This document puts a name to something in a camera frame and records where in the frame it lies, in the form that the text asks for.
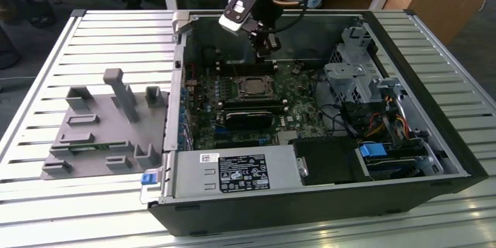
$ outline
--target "barcode sticker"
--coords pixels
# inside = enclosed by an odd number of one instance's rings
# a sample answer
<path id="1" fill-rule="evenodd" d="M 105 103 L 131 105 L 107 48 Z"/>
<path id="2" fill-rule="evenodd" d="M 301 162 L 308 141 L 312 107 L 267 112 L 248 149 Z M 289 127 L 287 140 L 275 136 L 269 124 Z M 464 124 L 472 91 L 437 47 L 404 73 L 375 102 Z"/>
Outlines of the barcode sticker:
<path id="1" fill-rule="evenodd" d="M 219 153 L 200 154 L 200 163 L 212 163 L 219 161 Z"/>
<path id="2" fill-rule="evenodd" d="M 261 185 L 261 184 L 268 184 L 269 180 L 268 179 L 260 179 L 253 181 L 253 185 Z"/>

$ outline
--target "blue tab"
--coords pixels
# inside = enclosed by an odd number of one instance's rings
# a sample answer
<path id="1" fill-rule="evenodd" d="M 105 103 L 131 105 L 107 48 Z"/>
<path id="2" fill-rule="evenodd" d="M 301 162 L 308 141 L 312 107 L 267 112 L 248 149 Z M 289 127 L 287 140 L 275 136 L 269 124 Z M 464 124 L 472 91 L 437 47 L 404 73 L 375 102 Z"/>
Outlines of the blue tab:
<path id="1" fill-rule="evenodd" d="M 365 143 L 363 146 L 360 146 L 360 153 L 363 157 L 377 157 L 388 155 L 381 143 Z"/>
<path id="2" fill-rule="evenodd" d="M 156 184 L 156 174 L 143 174 L 141 185 L 153 185 L 153 184 Z"/>

